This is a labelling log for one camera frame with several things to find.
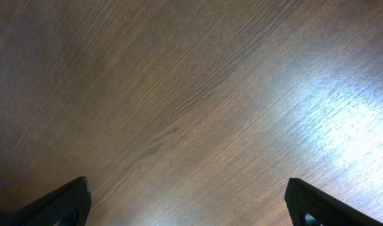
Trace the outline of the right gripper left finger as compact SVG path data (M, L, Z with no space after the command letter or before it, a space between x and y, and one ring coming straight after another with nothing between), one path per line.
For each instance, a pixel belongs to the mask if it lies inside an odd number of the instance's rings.
M5 226L85 226L92 206L87 178L80 176L0 218Z

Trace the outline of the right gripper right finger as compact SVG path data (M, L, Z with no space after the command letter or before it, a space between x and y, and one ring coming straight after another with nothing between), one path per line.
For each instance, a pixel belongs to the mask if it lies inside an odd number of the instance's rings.
M383 226L299 178L289 179L284 200L294 226Z

